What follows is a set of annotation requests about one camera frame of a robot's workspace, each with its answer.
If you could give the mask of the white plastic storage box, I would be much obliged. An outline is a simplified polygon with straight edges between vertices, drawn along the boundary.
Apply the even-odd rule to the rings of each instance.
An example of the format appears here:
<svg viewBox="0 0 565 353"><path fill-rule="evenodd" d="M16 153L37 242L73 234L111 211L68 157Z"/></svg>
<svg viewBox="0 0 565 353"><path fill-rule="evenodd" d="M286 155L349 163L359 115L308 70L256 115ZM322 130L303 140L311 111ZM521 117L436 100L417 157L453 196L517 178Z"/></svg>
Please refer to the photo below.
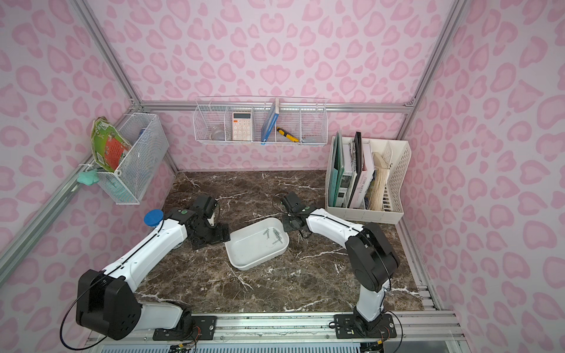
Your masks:
<svg viewBox="0 0 565 353"><path fill-rule="evenodd" d="M231 265L240 271L247 271L283 254L290 240L282 225L279 219L268 218L231 232L230 241L225 243ZM263 233L268 228L278 230L283 244L274 245L274 241L266 239Z"/></svg>

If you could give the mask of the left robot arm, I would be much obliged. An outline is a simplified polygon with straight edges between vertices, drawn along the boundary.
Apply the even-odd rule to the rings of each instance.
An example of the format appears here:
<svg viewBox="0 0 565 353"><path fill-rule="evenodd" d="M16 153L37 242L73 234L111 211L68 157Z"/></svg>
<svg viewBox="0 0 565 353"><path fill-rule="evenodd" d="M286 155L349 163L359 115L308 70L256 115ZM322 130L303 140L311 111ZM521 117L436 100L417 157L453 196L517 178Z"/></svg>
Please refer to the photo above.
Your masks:
<svg viewBox="0 0 565 353"><path fill-rule="evenodd" d="M218 222L219 203L201 195L187 209L151 210L144 217L151 232L100 271L88 270L78 282L76 323L115 341L131 332L151 330L154 340L197 338L191 311L171 303L140 303L135 292L170 251L185 241L192 249L225 243L229 227Z"/></svg>

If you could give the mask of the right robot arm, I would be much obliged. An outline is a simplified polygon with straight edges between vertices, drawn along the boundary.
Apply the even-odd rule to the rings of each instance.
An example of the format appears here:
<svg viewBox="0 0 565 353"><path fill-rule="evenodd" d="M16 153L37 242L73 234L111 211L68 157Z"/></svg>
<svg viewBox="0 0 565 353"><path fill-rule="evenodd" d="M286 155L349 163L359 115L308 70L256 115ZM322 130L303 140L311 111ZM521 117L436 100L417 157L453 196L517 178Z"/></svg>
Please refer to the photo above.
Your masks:
<svg viewBox="0 0 565 353"><path fill-rule="evenodd" d="M353 324L363 334L376 330L385 315L385 296L391 290L391 279L400 265L400 259L380 225L355 224L340 219L323 208L307 206L294 192L286 194L281 204L285 208L282 223L286 232L322 235L346 249L355 278L360 283Z"/></svg>

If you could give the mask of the blue lid clear jar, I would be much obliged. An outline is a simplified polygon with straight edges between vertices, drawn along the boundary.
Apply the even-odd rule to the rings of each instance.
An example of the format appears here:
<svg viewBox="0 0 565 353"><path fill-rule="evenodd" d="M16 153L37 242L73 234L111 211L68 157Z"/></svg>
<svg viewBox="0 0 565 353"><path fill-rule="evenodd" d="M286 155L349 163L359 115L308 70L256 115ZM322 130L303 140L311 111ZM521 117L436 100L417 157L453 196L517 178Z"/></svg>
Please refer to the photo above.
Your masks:
<svg viewBox="0 0 565 353"><path fill-rule="evenodd" d="M157 227L161 224L163 219L164 219L163 211L159 209L154 209L154 210L150 210L144 216L144 223L149 227Z"/></svg>

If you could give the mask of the green folder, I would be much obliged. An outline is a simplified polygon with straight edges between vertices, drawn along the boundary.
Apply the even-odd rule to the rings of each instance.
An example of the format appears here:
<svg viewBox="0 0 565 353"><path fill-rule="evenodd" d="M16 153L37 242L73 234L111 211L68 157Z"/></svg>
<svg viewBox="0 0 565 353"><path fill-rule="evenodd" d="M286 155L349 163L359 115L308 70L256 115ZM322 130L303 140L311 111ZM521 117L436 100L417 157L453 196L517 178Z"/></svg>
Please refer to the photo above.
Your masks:
<svg viewBox="0 0 565 353"><path fill-rule="evenodd" d="M343 170L343 142L341 130L339 130L333 139L333 162L328 185L328 205L331 207L336 207Z"/></svg>

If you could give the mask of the yellow utility knife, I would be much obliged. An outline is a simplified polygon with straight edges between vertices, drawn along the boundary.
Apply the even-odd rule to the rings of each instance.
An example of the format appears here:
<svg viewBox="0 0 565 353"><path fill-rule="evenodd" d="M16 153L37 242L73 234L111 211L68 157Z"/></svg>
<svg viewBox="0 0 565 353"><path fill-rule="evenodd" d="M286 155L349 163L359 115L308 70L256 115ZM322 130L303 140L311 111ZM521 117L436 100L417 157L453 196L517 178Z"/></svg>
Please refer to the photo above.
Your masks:
<svg viewBox="0 0 565 353"><path fill-rule="evenodd" d="M283 137L287 138L289 141L293 142L293 143L298 143L300 142L300 140L298 138L296 138L295 136L293 136L292 134L290 134L289 132L287 132L286 130L284 130L283 128L278 127L277 128L277 132L282 135Z"/></svg>

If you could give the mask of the pink white book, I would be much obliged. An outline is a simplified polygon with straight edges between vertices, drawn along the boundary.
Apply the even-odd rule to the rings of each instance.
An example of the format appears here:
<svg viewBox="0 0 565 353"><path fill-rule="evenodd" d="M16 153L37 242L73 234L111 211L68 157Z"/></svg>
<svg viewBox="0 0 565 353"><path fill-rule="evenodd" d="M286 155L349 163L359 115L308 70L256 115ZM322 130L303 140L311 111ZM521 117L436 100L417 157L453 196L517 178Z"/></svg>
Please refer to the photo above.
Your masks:
<svg viewBox="0 0 565 353"><path fill-rule="evenodd" d="M352 204L350 208L360 209L364 207L364 198L369 190L375 173L375 167L372 157L372 146L369 141L362 143L363 147L363 166L359 176L359 181L353 194Z"/></svg>

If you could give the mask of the beige woven fan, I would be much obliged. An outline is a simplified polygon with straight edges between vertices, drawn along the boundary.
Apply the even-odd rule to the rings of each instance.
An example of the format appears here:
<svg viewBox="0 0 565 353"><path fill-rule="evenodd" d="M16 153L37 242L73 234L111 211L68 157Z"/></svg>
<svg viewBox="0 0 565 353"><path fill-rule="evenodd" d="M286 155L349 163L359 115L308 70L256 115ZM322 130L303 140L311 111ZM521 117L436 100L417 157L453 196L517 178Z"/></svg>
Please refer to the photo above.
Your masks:
<svg viewBox="0 0 565 353"><path fill-rule="evenodd" d="M372 157L375 174L369 198L369 209L373 211L384 211L383 199L386 183L390 173L390 167L381 154L373 152Z"/></svg>

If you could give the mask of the black binder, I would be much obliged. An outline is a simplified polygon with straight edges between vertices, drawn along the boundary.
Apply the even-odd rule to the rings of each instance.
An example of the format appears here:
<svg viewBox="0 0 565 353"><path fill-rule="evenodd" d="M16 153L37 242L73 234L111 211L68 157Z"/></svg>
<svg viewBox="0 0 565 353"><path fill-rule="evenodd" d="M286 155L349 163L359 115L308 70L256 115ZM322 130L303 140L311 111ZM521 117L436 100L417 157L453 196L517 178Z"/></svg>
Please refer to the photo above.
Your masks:
<svg viewBox="0 0 565 353"><path fill-rule="evenodd" d="M361 146L362 134L361 132L356 132L353 140L350 143L350 157L351 157L351 169L352 175L350 178L350 185L347 194L347 207L351 207L353 194L355 192L357 177L360 171L360 157L358 156L358 150Z"/></svg>

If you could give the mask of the clear tape roll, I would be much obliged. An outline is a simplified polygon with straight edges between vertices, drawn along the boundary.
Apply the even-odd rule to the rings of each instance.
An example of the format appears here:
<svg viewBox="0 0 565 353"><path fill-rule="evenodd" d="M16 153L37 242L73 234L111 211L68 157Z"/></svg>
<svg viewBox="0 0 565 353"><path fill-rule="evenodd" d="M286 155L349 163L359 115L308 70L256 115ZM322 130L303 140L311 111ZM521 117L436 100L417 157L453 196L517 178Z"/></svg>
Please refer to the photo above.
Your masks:
<svg viewBox="0 0 565 353"><path fill-rule="evenodd" d="M211 141L226 141L225 128L220 125L215 125L210 128Z"/></svg>

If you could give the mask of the white pink calculator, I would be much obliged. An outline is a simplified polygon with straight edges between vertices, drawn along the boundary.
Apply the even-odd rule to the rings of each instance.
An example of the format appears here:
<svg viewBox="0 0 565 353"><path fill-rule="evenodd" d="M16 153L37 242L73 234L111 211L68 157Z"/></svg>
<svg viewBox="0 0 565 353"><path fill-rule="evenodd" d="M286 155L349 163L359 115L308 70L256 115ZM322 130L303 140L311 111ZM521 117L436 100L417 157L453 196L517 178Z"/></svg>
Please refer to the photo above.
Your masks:
<svg viewBox="0 0 565 353"><path fill-rule="evenodd" d="M232 114L232 139L234 141L252 141L252 114L234 112Z"/></svg>

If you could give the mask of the white mesh side basket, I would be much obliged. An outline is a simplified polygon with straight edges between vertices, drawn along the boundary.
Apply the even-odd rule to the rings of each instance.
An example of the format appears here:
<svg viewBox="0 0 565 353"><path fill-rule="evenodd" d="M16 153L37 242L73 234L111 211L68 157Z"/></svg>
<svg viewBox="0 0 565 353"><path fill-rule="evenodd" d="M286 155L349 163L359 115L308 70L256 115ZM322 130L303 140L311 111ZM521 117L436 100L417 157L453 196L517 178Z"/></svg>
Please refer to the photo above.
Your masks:
<svg viewBox="0 0 565 353"><path fill-rule="evenodd" d="M95 162L99 172L97 185L116 204L139 204L169 148L169 142L159 117L151 113L133 113L117 130L132 148L113 173Z"/></svg>

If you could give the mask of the teal rubber toy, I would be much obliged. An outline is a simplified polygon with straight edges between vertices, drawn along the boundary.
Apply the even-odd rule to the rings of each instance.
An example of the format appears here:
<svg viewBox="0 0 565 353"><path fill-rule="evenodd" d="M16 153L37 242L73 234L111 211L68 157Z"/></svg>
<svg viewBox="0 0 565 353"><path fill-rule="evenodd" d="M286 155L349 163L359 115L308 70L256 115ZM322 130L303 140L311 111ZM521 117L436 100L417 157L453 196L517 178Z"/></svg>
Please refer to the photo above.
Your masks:
<svg viewBox="0 0 565 353"><path fill-rule="evenodd" d="M77 177L77 182L83 185L91 186L99 182L97 170L82 171Z"/></svg>

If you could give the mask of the green red circuit board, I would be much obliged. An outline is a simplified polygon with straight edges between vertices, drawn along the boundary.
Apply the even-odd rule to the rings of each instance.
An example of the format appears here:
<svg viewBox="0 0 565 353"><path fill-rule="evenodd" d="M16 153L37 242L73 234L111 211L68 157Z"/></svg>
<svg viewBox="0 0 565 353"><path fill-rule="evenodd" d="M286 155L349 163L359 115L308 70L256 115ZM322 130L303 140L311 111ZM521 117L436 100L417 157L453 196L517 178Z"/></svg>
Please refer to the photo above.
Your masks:
<svg viewBox="0 0 565 353"><path fill-rule="evenodd" d="M113 173L125 159L132 145L106 119L98 117L91 130L91 149L94 161L105 171Z"/></svg>

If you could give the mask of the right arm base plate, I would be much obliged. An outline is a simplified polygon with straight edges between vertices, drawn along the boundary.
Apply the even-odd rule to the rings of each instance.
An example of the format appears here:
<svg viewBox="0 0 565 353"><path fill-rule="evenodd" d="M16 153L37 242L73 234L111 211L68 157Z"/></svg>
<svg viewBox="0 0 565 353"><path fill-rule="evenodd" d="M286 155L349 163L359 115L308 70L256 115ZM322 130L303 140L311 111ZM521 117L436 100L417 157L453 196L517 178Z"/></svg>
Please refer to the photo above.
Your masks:
<svg viewBox="0 0 565 353"><path fill-rule="evenodd" d="M338 339L374 338L386 341L397 337L391 314L382 314L372 322L355 314L338 314L328 327L335 330Z"/></svg>

